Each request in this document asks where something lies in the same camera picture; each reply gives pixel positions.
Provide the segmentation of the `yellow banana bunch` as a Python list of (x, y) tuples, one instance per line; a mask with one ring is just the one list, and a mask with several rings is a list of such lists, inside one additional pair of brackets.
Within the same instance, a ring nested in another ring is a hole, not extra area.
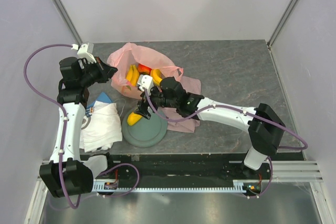
[(161, 77), (161, 72), (159, 69), (152, 69), (151, 70), (151, 73), (150, 73), (150, 76), (153, 78), (153, 83), (156, 85), (156, 86), (160, 86), (160, 83), (161, 81), (163, 80), (162, 77)]

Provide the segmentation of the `red-yellow apple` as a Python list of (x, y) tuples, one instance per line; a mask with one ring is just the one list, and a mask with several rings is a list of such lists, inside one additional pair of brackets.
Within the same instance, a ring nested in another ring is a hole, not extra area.
[(140, 74), (150, 75), (152, 69), (142, 64), (138, 64), (137, 70)]

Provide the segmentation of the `pink plastic bag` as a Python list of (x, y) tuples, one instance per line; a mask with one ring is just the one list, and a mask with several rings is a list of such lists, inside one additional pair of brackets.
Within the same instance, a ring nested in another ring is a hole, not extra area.
[(125, 97), (141, 99), (141, 91), (132, 86), (126, 79), (129, 67), (139, 63), (152, 69), (159, 69), (164, 77), (174, 77), (177, 81), (180, 81), (183, 75), (183, 69), (177, 67), (164, 54), (128, 42), (122, 48), (113, 52), (107, 60), (107, 64), (118, 69), (112, 77), (111, 86)]

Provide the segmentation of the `single yellow banana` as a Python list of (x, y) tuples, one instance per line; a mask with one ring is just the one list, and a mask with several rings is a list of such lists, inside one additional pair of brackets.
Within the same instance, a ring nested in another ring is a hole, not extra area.
[(136, 65), (131, 65), (127, 73), (126, 79), (131, 83), (132, 86), (136, 87), (140, 73)]

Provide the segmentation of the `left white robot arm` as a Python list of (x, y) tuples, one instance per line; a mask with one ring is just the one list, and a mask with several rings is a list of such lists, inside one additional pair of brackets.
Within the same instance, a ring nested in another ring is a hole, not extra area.
[(92, 191), (94, 179), (111, 178), (115, 165), (108, 155), (80, 158), (80, 133), (86, 113), (89, 91), (94, 83), (106, 83), (118, 71), (95, 57), (68, 57), (60, 61), (62, 79), (58, 85), (59, 126), (49, 163), (41, 165), (39, 175), (55, 198), (81, 195)]

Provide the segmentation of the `yellow mango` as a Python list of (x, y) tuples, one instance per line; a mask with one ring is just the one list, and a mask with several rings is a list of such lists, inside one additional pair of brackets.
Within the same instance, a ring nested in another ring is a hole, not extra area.
[(138, 121), (142, 119), (142, 115), (136, 114), (134, 112), (131, 112), (129, 116), (127, 117), (127, 124), (129, 126), (135, 125)]

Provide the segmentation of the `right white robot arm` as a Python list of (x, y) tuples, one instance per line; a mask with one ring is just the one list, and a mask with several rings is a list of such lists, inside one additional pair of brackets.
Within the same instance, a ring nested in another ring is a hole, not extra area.
[(251, 141), (243, 163), (241, 174), (254, 178), (267, 157), (276, 154), (285, 124), (267, 104), (258, 107), (242, 107), (220, 103), (200, 94), (187, 92), (173, 77), (164, 78), (158, 87), (153, 78), (141, 75), (136, 87), (142, 92), (136, 114), (150, 119), (158, 108), (173, 108), (181, 116), (180, 122), (194, 119), (212, 121), (247, 132)]

